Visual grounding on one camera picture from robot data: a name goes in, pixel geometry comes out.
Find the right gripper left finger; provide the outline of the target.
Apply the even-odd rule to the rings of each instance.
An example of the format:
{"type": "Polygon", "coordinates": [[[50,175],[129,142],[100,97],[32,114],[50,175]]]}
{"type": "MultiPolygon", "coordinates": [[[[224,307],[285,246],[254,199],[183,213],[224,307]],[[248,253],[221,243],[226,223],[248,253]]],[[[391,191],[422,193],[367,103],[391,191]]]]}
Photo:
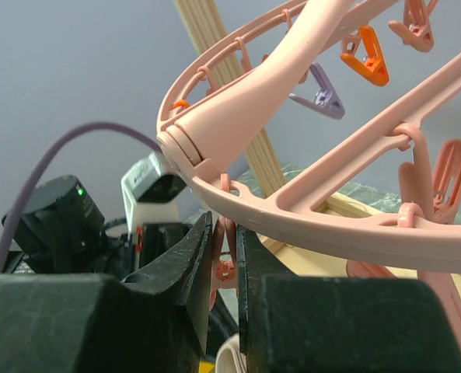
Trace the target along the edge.
{"type": "Polygon", "coordinates": [[[124,281],[0,274],[0,372],[196,372],[208,335],[212,216],[124,281]]]}

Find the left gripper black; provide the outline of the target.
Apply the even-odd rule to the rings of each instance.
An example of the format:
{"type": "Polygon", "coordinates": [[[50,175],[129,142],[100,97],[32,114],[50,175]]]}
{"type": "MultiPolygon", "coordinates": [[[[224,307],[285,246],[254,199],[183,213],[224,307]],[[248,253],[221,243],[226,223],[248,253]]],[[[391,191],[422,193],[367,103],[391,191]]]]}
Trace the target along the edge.
{"type": "Polygon", "coordinates": [[[123,282],[172,284],[191,267],[198,251],[199,228],[183,223],[145,225],[143,238],[141,266],[123,282]]]}

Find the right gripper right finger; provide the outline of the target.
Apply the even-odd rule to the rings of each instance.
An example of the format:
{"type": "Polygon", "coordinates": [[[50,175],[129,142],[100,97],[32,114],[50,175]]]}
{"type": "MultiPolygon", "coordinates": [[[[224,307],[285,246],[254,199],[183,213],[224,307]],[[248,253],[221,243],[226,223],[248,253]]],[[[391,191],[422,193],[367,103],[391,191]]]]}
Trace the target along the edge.
{"type": "Polygon", "coordinates": [[[239,342],[250,372],[461,372],[432,289],[411,279],[292,273],[236,233],[239,342]]]}

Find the pink clothes peg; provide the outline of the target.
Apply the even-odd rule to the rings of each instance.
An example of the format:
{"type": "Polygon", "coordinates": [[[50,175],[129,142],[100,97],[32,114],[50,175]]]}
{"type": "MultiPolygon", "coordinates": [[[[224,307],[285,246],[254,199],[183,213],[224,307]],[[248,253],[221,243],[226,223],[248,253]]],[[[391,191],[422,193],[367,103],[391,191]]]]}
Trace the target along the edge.
{"type": "Polygon", "coordinates": [[[212,235],[209,310],[214,307],[219,289],[238,288],[236,233],[236,223],[220,215],[212,235]]]}

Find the pink round clip hanger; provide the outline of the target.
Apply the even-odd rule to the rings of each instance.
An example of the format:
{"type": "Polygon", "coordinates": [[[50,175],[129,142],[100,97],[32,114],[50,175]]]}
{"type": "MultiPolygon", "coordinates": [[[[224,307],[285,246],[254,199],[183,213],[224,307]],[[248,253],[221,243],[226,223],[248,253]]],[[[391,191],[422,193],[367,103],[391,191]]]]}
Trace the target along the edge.
{"type": "MultiPolygon", "coordinates": [[[[336,89],[344,117],[335,120],[287,98],[220,176],[223,188],[235,181],[259,198],[271,196],[461,52],[461,1],[389,2],[388,9],[364,24],[379,39],[389,83],[373,85],[351,70],[340,58],[342,39],[313,62],[321,65],[336,89]]],[[[200,77],[184,98],[177,99],[173,109],[190,107],[212,87],[233,82],[262,64],[294,23],[295,17],[286,14],[283,22],[228,54],[211,67],[209,76],[200,77]]],[[[313,100],[318,90],[308,67],[290,93],[313,100]]],[[[396,214],[398,226],[410,228],[422,216],[422,192],[431,188],[431,220],[457,225],[453,216],[461,208],[461,91],[429,114],[419,128],[403,132],[409,138],[406,145],[379,156],[316,211],[346,218],[396,214]]],[[[388,267],[346,261],[352,274],[388,267]]],[[[455,273],[415,271],[442,300],[461,348],[461,299],[451,280],[455,273]]]]}

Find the brown underwear beige waistband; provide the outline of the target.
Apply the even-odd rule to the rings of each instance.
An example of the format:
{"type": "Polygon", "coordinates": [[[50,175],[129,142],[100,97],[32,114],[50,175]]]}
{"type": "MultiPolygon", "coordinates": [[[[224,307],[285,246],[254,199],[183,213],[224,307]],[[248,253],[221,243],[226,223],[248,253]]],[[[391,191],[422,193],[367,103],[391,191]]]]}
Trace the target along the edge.
{"type": "Polygon", "coordinates": [[[218,349],[215,373],[247,373],[246,356],[240,352],[238,333],[228,338],[218,349]]]}

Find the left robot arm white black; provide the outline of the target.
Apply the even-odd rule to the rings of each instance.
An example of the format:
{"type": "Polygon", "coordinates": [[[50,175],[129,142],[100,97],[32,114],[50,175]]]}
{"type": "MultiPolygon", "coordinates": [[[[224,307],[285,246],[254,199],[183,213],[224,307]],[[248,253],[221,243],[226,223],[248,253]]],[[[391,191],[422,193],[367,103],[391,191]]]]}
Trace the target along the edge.
{"type": "Polygon", "coordinates": [[[106,221],[76,176],[60,176],[34,189],[13,236],[1,273],[25,263],[36,274],[104,273],[118,279],[166,250],[161,234],[188,230],[176,203],[185,182],[174,174],[124,176],[124,216],[106,221]]]}

